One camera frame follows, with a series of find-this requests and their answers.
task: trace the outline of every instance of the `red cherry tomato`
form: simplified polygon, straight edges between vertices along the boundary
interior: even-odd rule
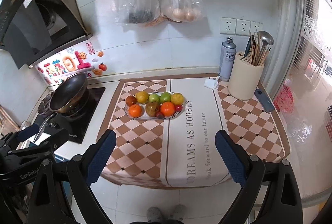
[[[162,118],[164,118],[165,116],[162,114],[162,112],[157,112],[157,113],[156,113],[156,117],[162,119]]]
[[[177,112],[180,112],[183,109],[182,105],[174,105],[174,107]]]

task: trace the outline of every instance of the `wok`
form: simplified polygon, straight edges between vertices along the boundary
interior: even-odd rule
[[[58,113],[67,113],[73,109],[83,96],[88,86],[88,80],[85,73],[77,73],[65,80],[54,91],[49,109],[52,114],[49,115],[40,126],[38,134],[34,138],[34,143],[40,138],[45,130],[47,122]]]

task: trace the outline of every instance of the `floor tile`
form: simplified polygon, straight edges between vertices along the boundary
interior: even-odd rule
[[[115,224],[129,224],[135,221],[147,222],[147,218],[145,216],[136,216],[119,211],[116,213]]]
[[[79,210],[78,208],[78,205],[76,203],[76,200],[75,198],[73,197],[73,200],[72,200],[72,203],[71,203],[71,210],[74,214],[74,217],[76,219],[77,222],[81,223],[81,224],[86,224],[82,214],[81,214],[81,211]]]
[[[227,181],[217,186],[182,189],[180,204],[187,207],[190,218],[208,217],[227,212],[241,186],[233,181]]]
[[[91,190],[102,207],[116,209],[118,185],[113,184],[103,177],[91,184]]]
[[[115,223],[115,210],[103,207],[104,212],[107,214],[108,218]]]
[[[145,216],[150,207],[158,207],[169,215],[179,204],[179,190],[149,189],[138,186],[119,187],[117,211]]]
[[[218,224],[223,215],[185,219],[183,224]]]
[[[303,224],[310,224],[316,218],[318,212],[318,205],[303,209]]]
[[[81,223],[81,224],[86,224],[81,211],[78,208],[78,205],[76,203],[76,200],[73,198],[72,203],[71,203],[71,210],[74,214],[74,217],[76,219],[77,222]],[[107,216],[109,217],[109,219],[115,223],[115,210],[112,210],[110,208],[106,208],[103,207],[104,212],[107,214]]]
[[[255,201],[255,204],[262,204],[263,203],[263,200],[264,200],[267,189],[268,189],[267,186],[265,186],[265,185],[261,186],[261,189],[259,190],[256,201]]]

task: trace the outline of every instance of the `green apple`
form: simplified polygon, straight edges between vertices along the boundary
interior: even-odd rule
[[[171,101],[171,94],[168,92],[164,92],[160,96],[160,103],[170,102]]]
[[[157,94],[150,94],[149,96],[149,101],[150,102],[159,102],[160,97]]]

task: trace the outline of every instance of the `white wall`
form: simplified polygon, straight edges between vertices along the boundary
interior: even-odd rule
[[[203,0],[207,18],[193,23],[163,22],[157,26],[122,27],[115,23],[118,0],[76,0],[85,26],[92,31],[91,42],[104,57],[92,62],[85,43],[74,48],[88,54],[86,61],[96,68],[103,62],[107,71],[103,75],[152,69],[218,66],[221,43],[220,17],[231,17],[262,22],[264,30],[275,38],[278,31],[280,0]],[[231,36],[238,50],[243,50],[248,37]],[[53,56],[42,62],[52,63],[62,56]]]
[[[36,69],[17,69],[11,55],[0,49],[0,105],[16,123],[28,118],[46,87]]]

